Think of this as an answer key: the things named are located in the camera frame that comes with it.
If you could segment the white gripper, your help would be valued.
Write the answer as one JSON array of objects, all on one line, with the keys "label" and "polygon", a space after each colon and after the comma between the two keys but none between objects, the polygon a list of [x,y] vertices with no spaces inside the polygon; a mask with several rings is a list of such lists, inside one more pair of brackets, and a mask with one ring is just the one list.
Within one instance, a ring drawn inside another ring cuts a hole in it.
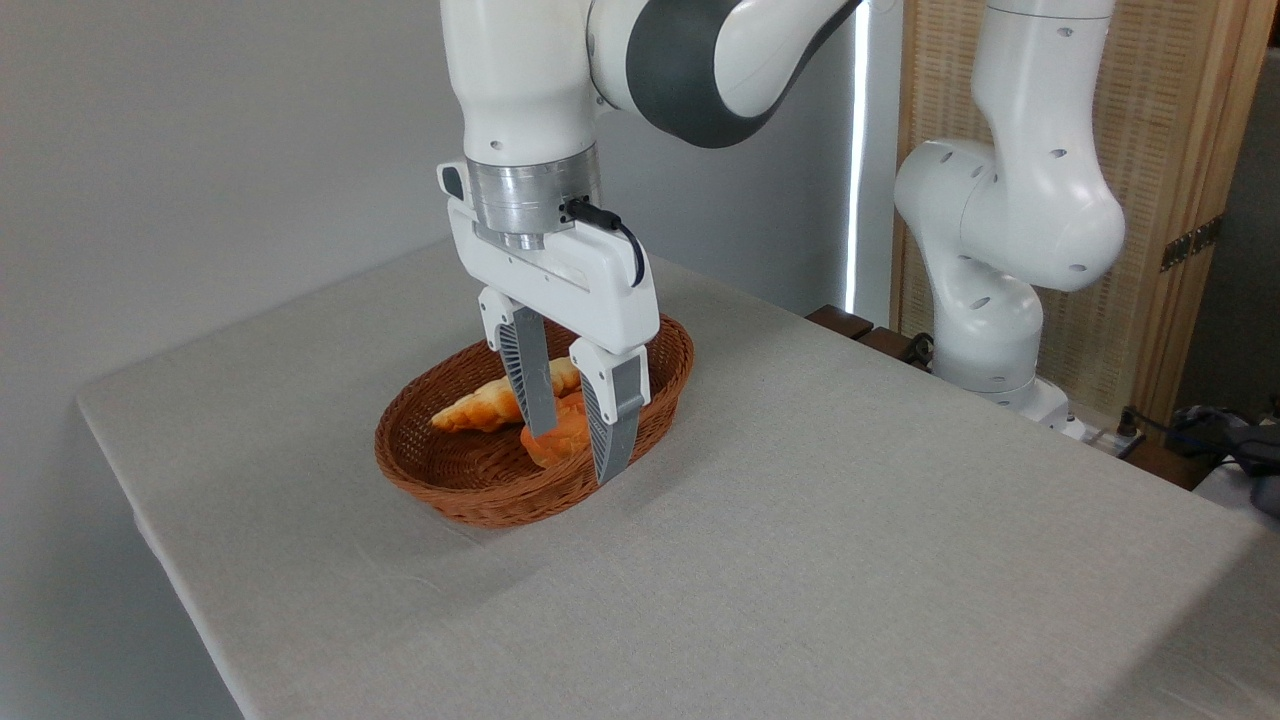
[{"label": "white gripper", "polygon": [[531,437],[557,428],[544,316],[586,338],[570,346],[579,369],[596,482],[630,464],[640,411],[652,401],[646,348],[660,319],[654,275],[620,217],[581,199],[570,225],[539,250],[511,249],[477,229],[475,211],[447,202],[460,260],[486,288],[479,295],[485,337],[506,370]]}]

